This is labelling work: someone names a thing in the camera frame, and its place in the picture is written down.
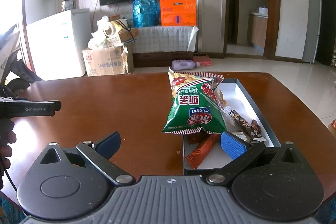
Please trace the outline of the person's left hand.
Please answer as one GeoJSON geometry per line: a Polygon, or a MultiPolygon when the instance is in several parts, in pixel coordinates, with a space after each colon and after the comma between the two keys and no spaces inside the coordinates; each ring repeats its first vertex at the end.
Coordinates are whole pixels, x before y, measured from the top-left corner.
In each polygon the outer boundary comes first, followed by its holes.
{"type": "Polygon", "coordinates": [[[14,122],[11,119],[5,118],[1,119],[1,189],[3,189],[3,175],[5,174],[15,191],[17,187],[13,183],[13,180],[8,174],[8,169],[10,168],[10,161],[8,157],[12,155],[12,148],[10,144],[13,144],[17,140],[17,136],[13,132],[14,122]]]}

